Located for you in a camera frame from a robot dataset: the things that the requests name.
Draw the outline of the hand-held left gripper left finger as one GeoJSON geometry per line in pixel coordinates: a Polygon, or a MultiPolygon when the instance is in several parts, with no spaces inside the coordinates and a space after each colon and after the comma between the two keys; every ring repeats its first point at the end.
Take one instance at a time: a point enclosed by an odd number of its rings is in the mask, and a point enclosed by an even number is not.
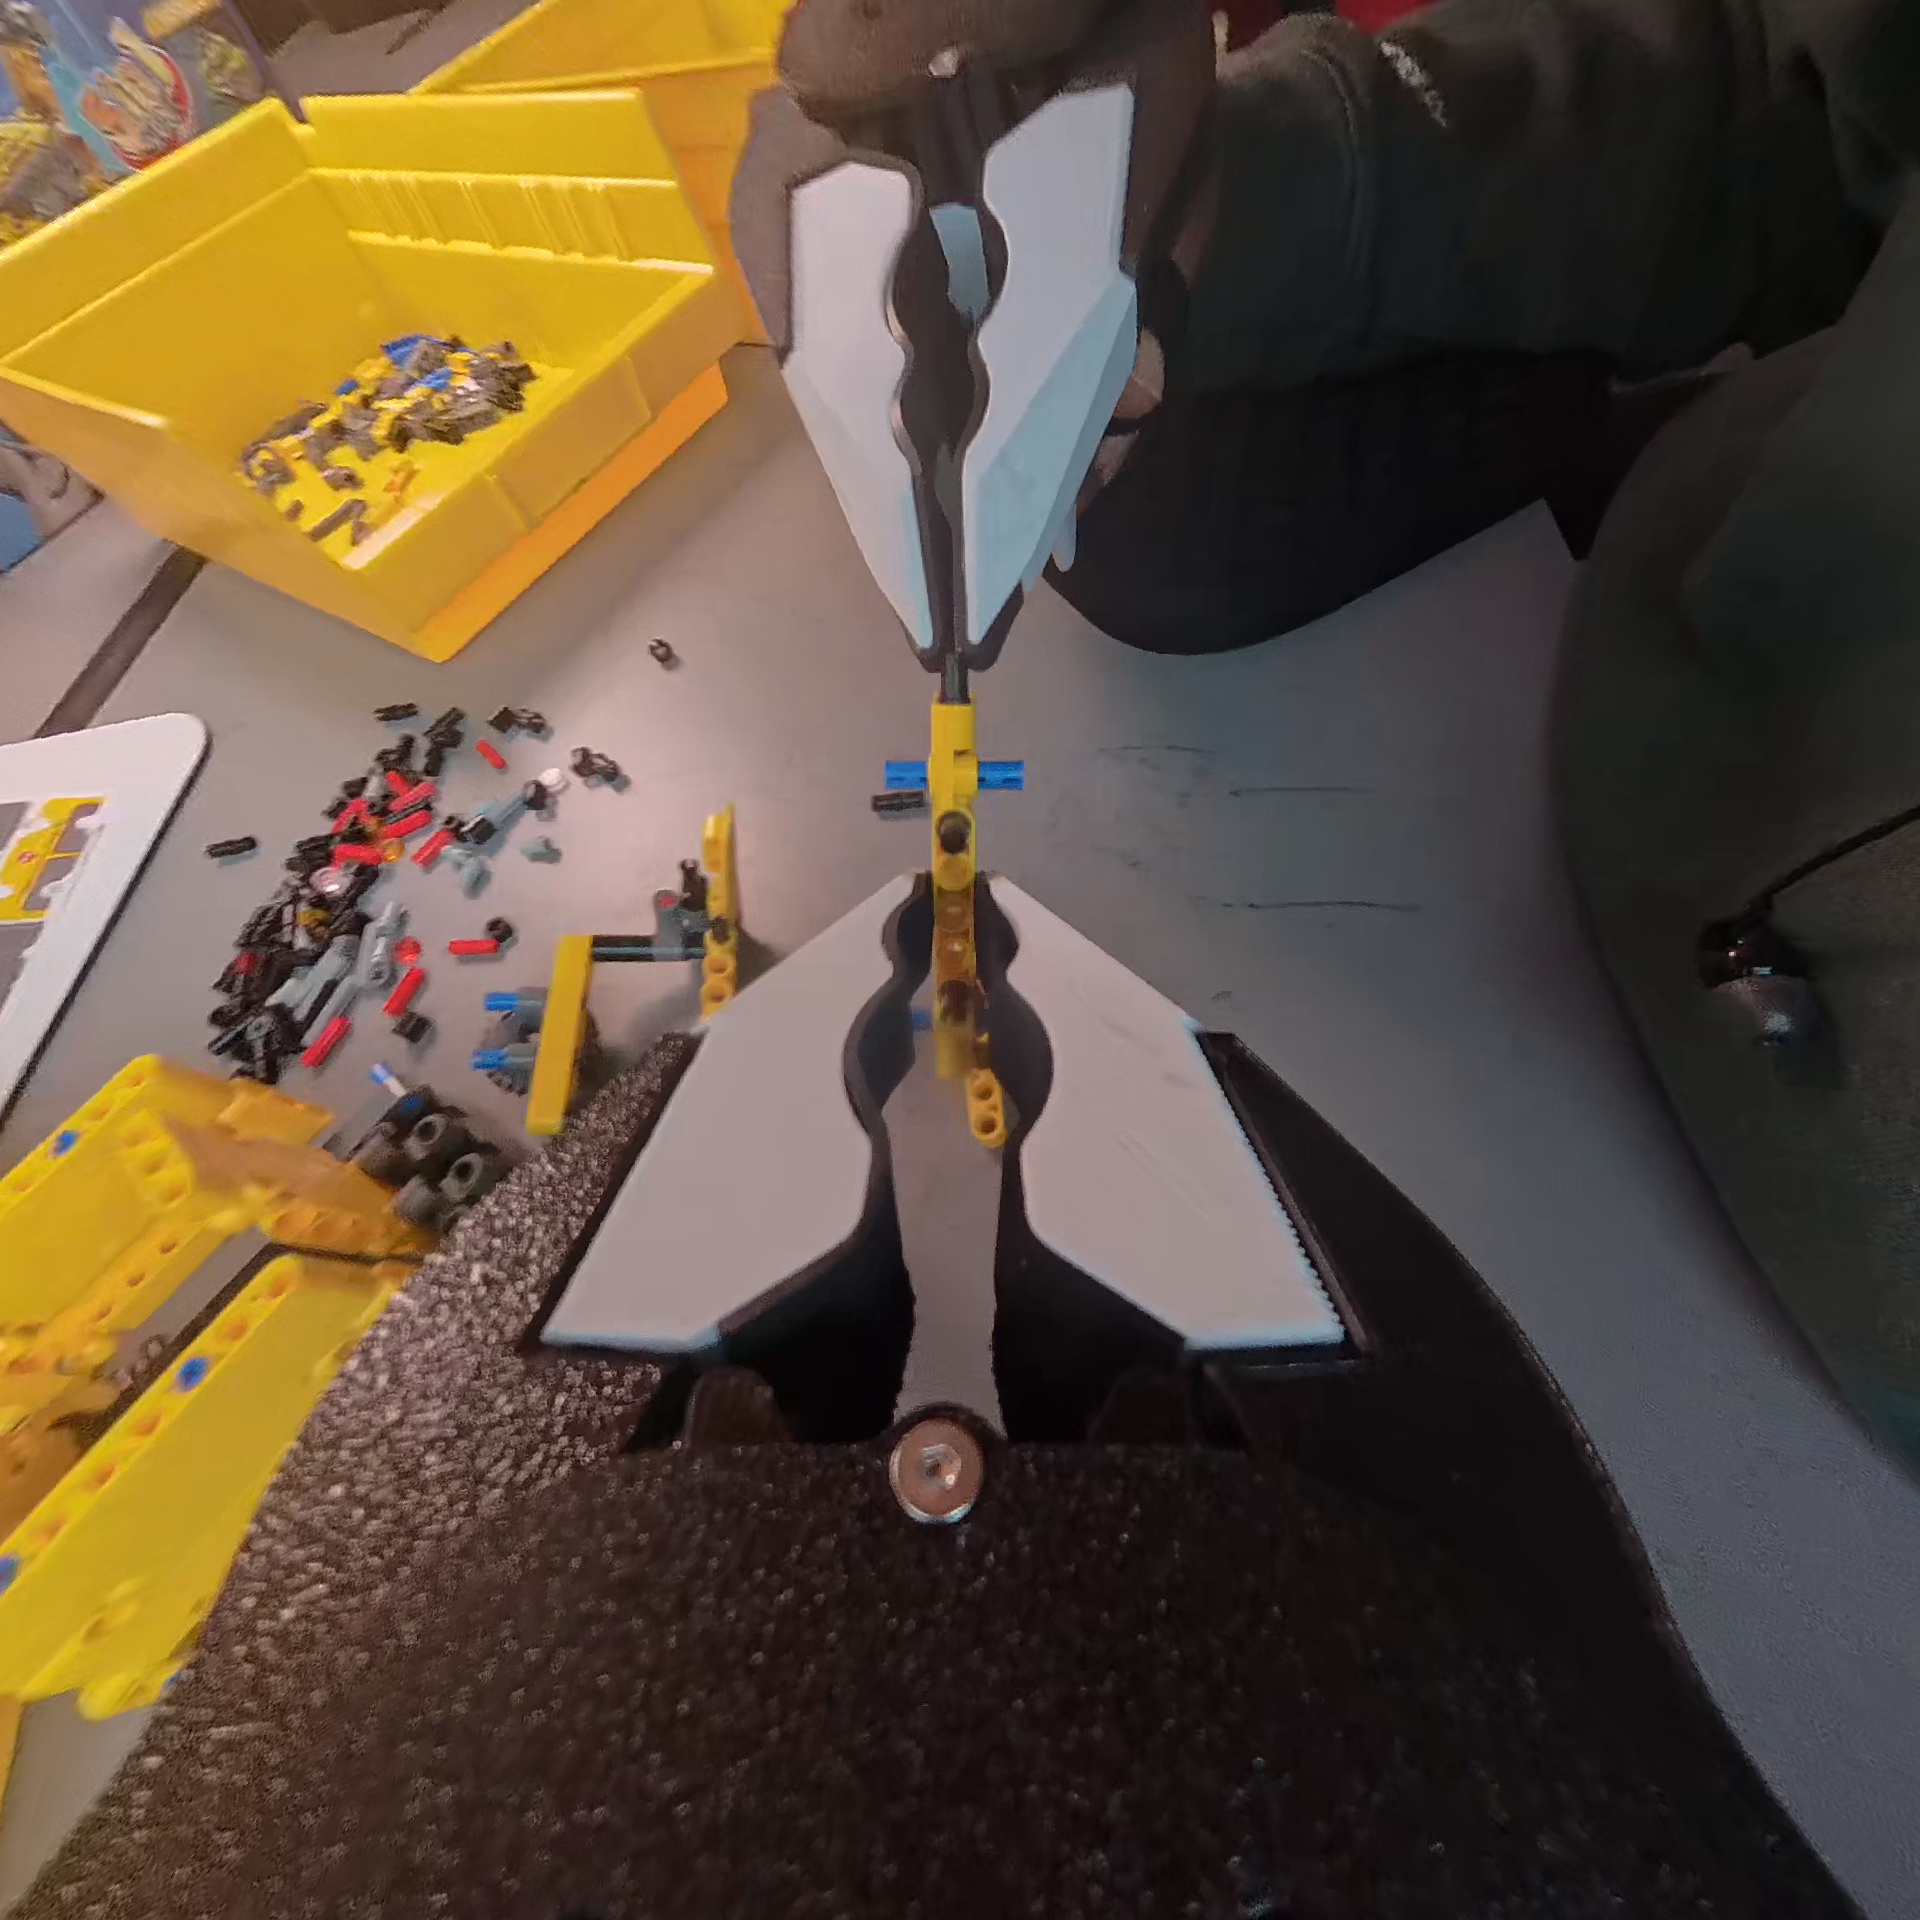
{"type": "Polygon", "coordinates": [[[915,1060],[927,877],[714,1013],[541,1323],[554,1349],[743,1354],[910,1297],[885,1112],[915,1060]]]}

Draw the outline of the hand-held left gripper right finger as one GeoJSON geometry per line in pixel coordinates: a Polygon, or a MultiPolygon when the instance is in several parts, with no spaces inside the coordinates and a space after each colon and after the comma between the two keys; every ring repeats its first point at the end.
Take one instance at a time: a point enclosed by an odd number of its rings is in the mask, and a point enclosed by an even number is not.
{"type": "Polygon", "coordinates": [[[1038,1246],[1189,1354],[1318,1354],[1345,1329],[1185,1010],[1024,886],[989,880],[1006,990],[1039,1030],[1016,1094],[1038,1246]]]}

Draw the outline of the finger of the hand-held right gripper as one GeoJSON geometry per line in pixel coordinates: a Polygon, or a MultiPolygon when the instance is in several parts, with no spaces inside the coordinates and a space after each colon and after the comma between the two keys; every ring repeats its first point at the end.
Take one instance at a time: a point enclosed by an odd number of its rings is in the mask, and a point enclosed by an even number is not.
{"type": "Polygon", "coordinates": [[[918,660],[953,654],[944,266],[920,180],[840,158],[787,198],[785,390],[918,660]]]}
{"type": "Polygon", "coordinates": [[[1119,260],[1131,82],[1051,97],[981,164],[998,293],[971,338],[975,416],[958,456],[961,658],[984,670],[1065,529],[1131,376],[1136,280],[1119,260]]]}

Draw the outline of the lego axle and gear assembly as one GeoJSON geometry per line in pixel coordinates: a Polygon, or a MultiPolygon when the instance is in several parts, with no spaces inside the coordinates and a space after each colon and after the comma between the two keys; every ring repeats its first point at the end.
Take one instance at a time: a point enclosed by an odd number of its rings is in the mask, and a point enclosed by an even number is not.
{"type": "Polygon", "coordinates": [[[655,891],[650,931],[567,936],[536,993],[487,997],[487,1010],[509,1024],[511,1038],[480,1048],[470,1067],[522,1088],[528,1136],[558,1136],[582,1090],[595,970],[697,970],[699,1020],[709,1020],[738,995],[738,960],[736,809],[721,805],[703,818],[699,854],[679,865],[677,885],[655,891]]]}

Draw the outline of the yellow lego panel with pins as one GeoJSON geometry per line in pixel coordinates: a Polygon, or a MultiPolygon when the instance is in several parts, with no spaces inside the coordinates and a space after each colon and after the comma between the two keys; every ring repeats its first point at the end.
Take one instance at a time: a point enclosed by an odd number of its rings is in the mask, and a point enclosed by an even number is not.
{"type": "Polygon", "coordinates": [[[975,802],[981,793],[1018,792],[1024,766],[981,758],[973,702],[955,706],[936,698],[927,712],[925,758],[882,766],[880,792],[907,786],[925,793],[927,816],[931,1065],[961,1090],[966,1072],[991,1067],[986,995],[975,970],[975,802]]]}

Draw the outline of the pile of small lego pins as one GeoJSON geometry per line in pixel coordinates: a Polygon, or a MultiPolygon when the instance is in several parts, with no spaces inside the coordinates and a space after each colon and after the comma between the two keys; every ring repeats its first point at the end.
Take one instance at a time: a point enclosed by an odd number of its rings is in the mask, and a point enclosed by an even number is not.
{"type": "Polygon", "coordinates": [[[518,929],[489,915],[440,940],[422,929],[417,882],[450,880],[480,898],[507,849],[552,862],[544,826],[573,788],[624,792],[631,773],[592,745],[522,773],[514,741],[552,732],[541,712],[504,704],[474,723],[450,706],[374,708],[381,739],[368,768],[337,785],[322,828],[288,846],[278,880],[230,937],[208,1008],[209,1060],[229,1077],[275,1085],[322,1072],[354,1038],[381,1038],[422,1059],[438,1035],[430,984],[435,966],[474,970],[507,957],[518,929]]]}

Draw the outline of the yellow lego robot body model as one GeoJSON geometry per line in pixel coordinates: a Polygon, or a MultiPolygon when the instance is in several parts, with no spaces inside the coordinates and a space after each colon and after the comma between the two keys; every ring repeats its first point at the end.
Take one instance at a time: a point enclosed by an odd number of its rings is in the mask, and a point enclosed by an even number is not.
{"type": "Polygon", "coordinates": [[[427,1088],[328,1130],[149,1053],[5,1172],[5,1729],[171,1684],[307,1412],[509,1170],[427,1088]]]}

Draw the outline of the person's right forearm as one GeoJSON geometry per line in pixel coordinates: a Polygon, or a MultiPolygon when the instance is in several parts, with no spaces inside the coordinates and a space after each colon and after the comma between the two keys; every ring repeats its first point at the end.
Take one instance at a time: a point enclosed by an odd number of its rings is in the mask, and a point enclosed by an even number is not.
{"type": "Polygon", "coordinates": [[[1917,4],[1302,13],[1215,70],[1179,388],[1435,353],[1629,376],[1832,325],[1914,186],[1917,4]]]}

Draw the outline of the heap of mixed lego parts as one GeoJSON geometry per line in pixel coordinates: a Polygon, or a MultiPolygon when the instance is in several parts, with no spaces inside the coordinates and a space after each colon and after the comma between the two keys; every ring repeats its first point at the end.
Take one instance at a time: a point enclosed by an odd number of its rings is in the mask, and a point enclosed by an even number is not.
{"type": "Polygon", "coordinates": [[[311,545],[349,553],[419,500],[427,452],[515,418],[536,382],[514,342],[401,333],[242,445],[234,468],[311,545]]]}

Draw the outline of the blue lego set box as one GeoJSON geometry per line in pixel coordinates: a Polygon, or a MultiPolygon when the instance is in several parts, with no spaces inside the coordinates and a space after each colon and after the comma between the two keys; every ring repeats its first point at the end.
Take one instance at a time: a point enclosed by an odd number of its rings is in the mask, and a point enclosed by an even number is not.
{"type": "Polygon", "coordinates": [[[105,497],[286,557],[247,409],[317,365],[264,284],[333,242],[240,4],[5,4],[5,572],[105,497]]]}

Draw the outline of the yellow plastic bin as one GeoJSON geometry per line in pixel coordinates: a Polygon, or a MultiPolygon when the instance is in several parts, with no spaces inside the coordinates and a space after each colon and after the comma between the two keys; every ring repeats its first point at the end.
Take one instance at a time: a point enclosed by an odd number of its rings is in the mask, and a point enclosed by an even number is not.
{"type": "Polygon", "coordinates": [[[430,664],[456,657],[728,401],[736,294],[635,89],[245,109],[5,252],[5,426],[145,532],[430,664]],[[462,445],[311,466],[242,451],[409,337],[514,348],[462,445]]]}
{"type": "Polygon", "coordinates": [[[635,89],[714,244],[741,338],[766,345],[728,236],[751,98],[776,78],[785,3],[541,3],[446,62],[415,94],[635,89]]]}

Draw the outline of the black round device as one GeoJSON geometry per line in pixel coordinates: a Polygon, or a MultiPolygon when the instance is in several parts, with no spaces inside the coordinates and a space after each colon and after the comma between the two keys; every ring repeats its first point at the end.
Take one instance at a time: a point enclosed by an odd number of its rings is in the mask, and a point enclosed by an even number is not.
{"type": "Polygon", "coordinates": [[[1758,1048],[1811,1048],[1829,1035],[1810,960],[1767,910],[1703,925],[1695,979],[1727,1027],[1758,1048]]]}

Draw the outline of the sticker sheet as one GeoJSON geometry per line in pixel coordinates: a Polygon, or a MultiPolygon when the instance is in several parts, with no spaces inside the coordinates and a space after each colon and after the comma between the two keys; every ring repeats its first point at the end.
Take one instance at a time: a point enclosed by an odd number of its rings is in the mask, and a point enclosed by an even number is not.
{"type": "Polygon", "coordinates": [[[2,801],[2,1005],[50,925],[59,891],[80,870],[105,795],[2,801]]]}

